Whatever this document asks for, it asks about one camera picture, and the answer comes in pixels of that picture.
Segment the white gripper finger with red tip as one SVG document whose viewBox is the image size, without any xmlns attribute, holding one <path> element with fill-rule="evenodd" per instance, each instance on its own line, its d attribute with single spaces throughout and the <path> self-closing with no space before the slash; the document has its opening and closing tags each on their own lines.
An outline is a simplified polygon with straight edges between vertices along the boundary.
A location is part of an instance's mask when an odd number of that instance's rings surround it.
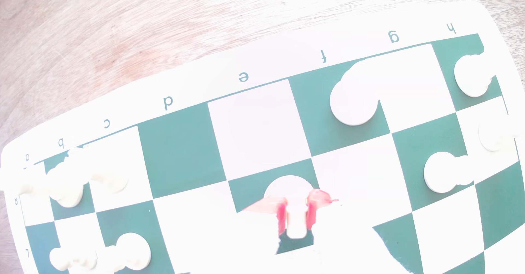
<svg viewBox="0 0 525 274">
<path fill-rule="evenodd" d="M 311 231 L 324 273 L 410 273 L 346 203 L 320 189 L 309 193 L 307 203 L 316 213 Z"/>
<path fill-rule="evenodd" d="M 279 215 L 285 197 L 265 197 L 219 219 L 207 233 L 193 273 L 268 273 L 280 245 Z"/>
</svg>

